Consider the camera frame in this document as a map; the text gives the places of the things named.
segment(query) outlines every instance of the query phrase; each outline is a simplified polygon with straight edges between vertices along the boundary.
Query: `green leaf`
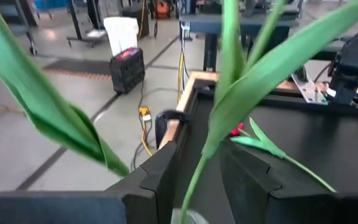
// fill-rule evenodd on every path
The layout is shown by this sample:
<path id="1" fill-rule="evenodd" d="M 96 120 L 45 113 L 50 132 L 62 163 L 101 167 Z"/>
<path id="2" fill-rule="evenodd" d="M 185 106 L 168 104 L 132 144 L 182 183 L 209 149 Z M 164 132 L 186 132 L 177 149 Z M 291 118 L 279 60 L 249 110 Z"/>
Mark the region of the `green leaf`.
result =
<path id="1" fill-rule="evenodd" d="M 242 45 L 239 41 L 239 3 L 238 1 L 225 1 L 222 22 L 222 74 L 215 91 L 215 102 L 218 102 L 241 75 L 244 66 Z"/>
<path id="2" fill-rule="evenodd" d="M 231 40 L 230 36 L 238 37 L 237 1 L 224 2 L 224 15 L 223 23 L 227 24 L 227 28 L 224 27 L 223 34 L 227 38 L 223 39 L 222 48 L 233 50 L 235 44 L 228 40 Z M 221 140 L 249 115 L 263 97 L 357 21 L 358 1 L 350 2 L 288 38 L 248 68 L 248 71 L 245 71 L 244 67 L 241 69 L 235 67 L 234 62 L 238 60 L 238 56 L 230 57 L 239 55 L 240 49 L 234 49 L 237 53 L 227 51 L 223 54 L 223 66 L 227 67 L 219 76 L 214 108 L 209 116 L 208 137 L 183 201 L 181 223 L 185 220 L 197 181 L 206 163 L 218 149 Z M 233 83 L 235 77 L 241 78 Z"/>
<path id="3" fill-rule="evenodd" d="M 285 152 L 283 152 L 281 149 L 275 146 L 271 146 L 269 143 L 263 142 L 258 139 L 250 138 L 248 136 L 238 136 L 238 137 L 231 137 L 230 140 L 232 142 L 243 144 L 245 146 L 252 146 L 258 149 L 263 149 L 281 159 L 284 159 L 285 157 Z"/>
<path id="4" fill-rule="evenodd" d="M 249 123 L 251 124 L 252 129 L 254 130 L 254 133 L 258 138 L 264 142 L 265 144 L 268 144 L 271 147 L 275 147 L 278 149 L 278 147 L 272 142 L 265 133 L 259 128 L 258 124 L 255 123 L 255 121 L 252 118 L 249 118 Z"/>
<path id="5" fill-rule="evenodd" d="M 244 74 L 254 66 L 254 64 L 262 56 L 266 45 L 270 40 L 270 36 L 275 30 L 278 19 L 280 18 L 282 11 L 288 0 L 277 0 L 273 7 L 273 11 L 267 16 L 265 25 L 260 30 L 258 38 L 255 42 L 255 45 L 252 48 L 251 54 L 249 55 Z"/>
<path id="6" fill-rule="evenodd" d="M 264 96 L 357 21 L 358 1 L 310 24 L 264 55 L 245 76 L 229 87 L 214 106 L 203 155 L 211 157 L 219 142 L 249 115 Z"/>
<path id="7" fill-rule="evenodd" d="M 64 100 L 24 53 L 0 15 L 0 79 L 42 134 L 125 176 L 129 169 L 99 137 L 79 108 Z"/>

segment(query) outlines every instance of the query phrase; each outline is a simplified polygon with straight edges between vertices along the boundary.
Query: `black floor mat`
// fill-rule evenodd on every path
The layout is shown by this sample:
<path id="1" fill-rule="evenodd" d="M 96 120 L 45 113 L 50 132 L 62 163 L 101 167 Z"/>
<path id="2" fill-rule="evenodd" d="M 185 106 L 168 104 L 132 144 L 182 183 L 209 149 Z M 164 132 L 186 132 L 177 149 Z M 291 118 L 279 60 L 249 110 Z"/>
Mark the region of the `black floor mat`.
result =
<path id="1" fill-rule="evenodd" d="M 62 59 L 44 67 L 44 70 L 66 70 L 75 73 L 110 75 L 110 62 Z"/>

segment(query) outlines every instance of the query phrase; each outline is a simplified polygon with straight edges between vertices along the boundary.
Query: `plant stem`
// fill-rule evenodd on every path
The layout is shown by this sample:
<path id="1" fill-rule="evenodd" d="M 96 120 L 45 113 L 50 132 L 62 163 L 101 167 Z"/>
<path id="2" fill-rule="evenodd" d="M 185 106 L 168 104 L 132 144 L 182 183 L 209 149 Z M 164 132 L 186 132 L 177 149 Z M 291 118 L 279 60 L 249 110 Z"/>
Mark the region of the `plant stem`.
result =
<path id="1" fill-rule="evenodd" d="M 312 177 L 314 177 L 318 182 L 320 182 L 320 184 L 322 184 L 324 187 L 326 187 L 328 190 L 336 193 L 336 190 L 330 186 L 327 182 L 325 182 L 325 180 L 323 180 L 321 177 L 319 177 L 317 174 L 315 174 L 313 171 L 309 170 L 307 167 L 305 167 L 304 165 L 302 165 L 300 162 L 292 159 L 290 156 L 285 156 L 285 159 L 288 160 L 289 162 L 291 162 L 292 164 L 296 165 L 297 167 L 303 169 L 305 172 L 307 172 L 309 175 L 311 175 Z"/>
<path id="2" fill-rule="evenodd" d="M 185 195 L 185 199 L 183 200 L 183 205 L 181 206 L 180 211 L 180 224 L 185 224 L 187 210 L 190 204 L 191 196 L 193 196 L 194 190 L 197 186 L 198 180 L 200 179 L 201 173 L 203 172 L 206 163 L 208 162 L 209 158 L 205 156 L 205 154 L 201 155 L 201 159 L 198 162 L 197 168 L 194 171 L 194 174 L 191 178 L 189 187 L 187 188 L 187 192 Z"/>
<path id="3" fill-rule="evenodd" d="M 245 135 L 245 136 L 248 136 L 248 137 L 252 137 L 250 134 L 248 134 L 246 131 L 244 131 L 243 129 L 241 129 L 241 128 L 238 128 L 238 130 L 239 130 L 239 132 L 241 133 L 241 134 L 243 134 L 243 135 Z"/>

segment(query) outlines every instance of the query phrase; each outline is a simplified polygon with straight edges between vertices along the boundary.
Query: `wooden frame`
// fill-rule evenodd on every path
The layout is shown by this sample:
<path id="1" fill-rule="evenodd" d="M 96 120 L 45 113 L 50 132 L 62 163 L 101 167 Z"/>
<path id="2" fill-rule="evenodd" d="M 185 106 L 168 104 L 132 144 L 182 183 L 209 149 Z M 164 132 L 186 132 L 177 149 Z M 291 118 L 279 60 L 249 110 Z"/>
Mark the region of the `wooden frame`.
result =
<path id="1" fill-rule="evenodd" d="M 210 80 L 210 81 L 217 81 L 218 80 L 218 74 L 217 73 L 211 73 L 211 72 L 193 72 L 187 81 L 185 91 L 183 92 L 180 101 L 178 103 L 178 106 L 176 108 L 177 111 L 184 111 L 187 106 L 187 102 L 189 100 L 189 97 L 191 95 L 191 91 L 193 89 L 194 83 L 196 80 Z M 317 83 L 317 88 L 320 91 L 326 90 L 326 85 L 324 83 Z M 293 90 L 296 89 L 296 85 L 291 82 L 284 81 L 279 86 L 277 86 L 279 89 L 287 89 L 287 90 Z M 176 131 L 178 129 L 179 121 L 169 121 L 167 132 L 165 133 L 163 139 L 161 140 L 161 144 L 159 149 L 164 147 L 164 145 L 173 140 Z"/>

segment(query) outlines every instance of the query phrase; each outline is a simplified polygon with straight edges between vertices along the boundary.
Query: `black crate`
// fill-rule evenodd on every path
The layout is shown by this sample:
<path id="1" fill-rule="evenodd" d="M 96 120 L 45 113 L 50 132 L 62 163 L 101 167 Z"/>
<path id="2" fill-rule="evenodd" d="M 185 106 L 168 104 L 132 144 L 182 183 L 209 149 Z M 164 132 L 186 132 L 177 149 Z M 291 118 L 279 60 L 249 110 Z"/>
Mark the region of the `black crate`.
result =
<path id="1" fill-rule="evenodd" d="M 110 72 L 114 91 L 129 93 L 144 79 L 143 50 L 127 49 L 110 61 Z"/>

